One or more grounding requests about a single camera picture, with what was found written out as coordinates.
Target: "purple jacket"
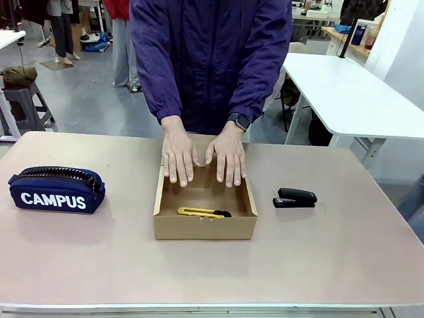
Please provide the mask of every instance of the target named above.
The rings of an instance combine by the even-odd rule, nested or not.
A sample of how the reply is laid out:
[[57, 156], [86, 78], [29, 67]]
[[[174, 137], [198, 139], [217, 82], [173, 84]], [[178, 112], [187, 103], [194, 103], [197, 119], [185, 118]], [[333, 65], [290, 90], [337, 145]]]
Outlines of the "purple jacket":
[[292, 37], [291, 0], [132, 0], [132, 42], [160, 121], [219, 134], [231, 113], [262, 113]]

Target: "finger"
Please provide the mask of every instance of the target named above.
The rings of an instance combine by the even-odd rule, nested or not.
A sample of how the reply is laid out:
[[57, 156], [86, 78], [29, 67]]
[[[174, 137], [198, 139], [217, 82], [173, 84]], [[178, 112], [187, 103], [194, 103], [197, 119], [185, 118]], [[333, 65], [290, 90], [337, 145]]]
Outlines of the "finger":
[[246, 156], [244, 155], [244, 153], [240, 155], [240, 171], [241, 171], [241, 177], [243, 179], [247, 177], [245, 158]]
[[234, 156], [232, 154], [227, 155], [227, 175], [225, 177], [225, 182], [227, 187], [233, 186], [233, 177], [234, 177]]
[[193, 162], [191, 161], [191, 154], [189, 152], [184, 152], [183, 154], [185, 174], [187, 176], [188, 182], [193, 181]]
[[241, 184], [241, 172], [240, 172], [240, 156], [234, 155], [234, 185], [239, 186]]
[[225, 169], [225, 155], [218, 154], [217, 156], [217, 180], [218, 182], [224, 181], [224, 169]]
[[183, 154], [177, 154], [177, 172], [178, 178], [180, 179], [181, 187], [185, 187], [187, 185], [187, 175], [186, 175], [186, 167], [184, 166]]
[[215, 145], [213, 144], [213, 142], [211, 142], [206, 149], [206, 154], [205, 154], [205, 163], [206, 164], [210, 164], [212, 162], [214, 149], [215, 149]]
[[166, 177], [170, 176], [170, 167], [169, 167], [169, 161], [170, 161], [170, 157], [168, 156], [168, 154], [163, 154], [162, 158], [164, 159], [164, 173]]
[[170, 181], [172, 184], [177, 182], [177, 163], [175, 154], [173, 152], [168, 154], [169, 157], [169, 169], [170, 169]]
[[196, 166], [200, 167], [199, 155], [197, 154], [197, 149], [194, 145], [193, 145], [193, 148], [191, 149], [191, 159], [193, 160], [193, 163]]

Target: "hand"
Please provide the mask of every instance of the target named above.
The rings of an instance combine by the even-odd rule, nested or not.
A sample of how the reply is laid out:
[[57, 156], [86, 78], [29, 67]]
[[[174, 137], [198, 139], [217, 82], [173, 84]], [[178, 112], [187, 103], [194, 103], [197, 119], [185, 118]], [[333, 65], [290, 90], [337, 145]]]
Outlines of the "hand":
[[187, 181], [193, 181], [193, 163], [200, 166], [199, 156], [190, 136], [186, 133], [178, 116], [169, 116], [161, 120], [164, 129], [162, 158], [164, 159], [165, 176], [171, 183], [180, 179], [180, 185], [185, 187]]
[[227, 162], [226, 186], [241, 184], [241, 178], [246, 177], [244, 164], [244, 148], [241, 142], [243, 131], [233, 121], [227, 122], [223, 131], [211, 142], [206, 150], [206, 164], [212, 162], [213, 152], [217, 153], [217, 180], [224, 181], [225, 162]]

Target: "floor mat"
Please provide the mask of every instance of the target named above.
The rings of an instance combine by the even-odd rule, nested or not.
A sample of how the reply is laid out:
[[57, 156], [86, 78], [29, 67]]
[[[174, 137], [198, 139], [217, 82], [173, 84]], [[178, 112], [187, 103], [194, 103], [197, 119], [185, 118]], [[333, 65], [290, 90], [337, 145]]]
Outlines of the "floor mat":
[[60, 62], [47, 61], [47, 62], [41, 62], [40, 64], [43, 66], [46, 66], [49, 70], [52, 70], [52, 71], [63, 70], [65, 68], [73, 68], [73, 65], [67, 65], [63, 63], [63, 61], [60, 61]]

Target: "brown bag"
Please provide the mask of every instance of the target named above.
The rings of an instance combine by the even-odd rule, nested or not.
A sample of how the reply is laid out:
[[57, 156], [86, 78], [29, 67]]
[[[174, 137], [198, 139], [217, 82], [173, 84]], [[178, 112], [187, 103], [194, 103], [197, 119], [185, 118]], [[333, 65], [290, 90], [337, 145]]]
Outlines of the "brown bag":
[[5, 88], [22, 88], [28, 87], [35, 82], [37, 78], [37, 70], [34, 66], [22, 68], [22, 66], [13, 66], [3, 71], [3, 80]]

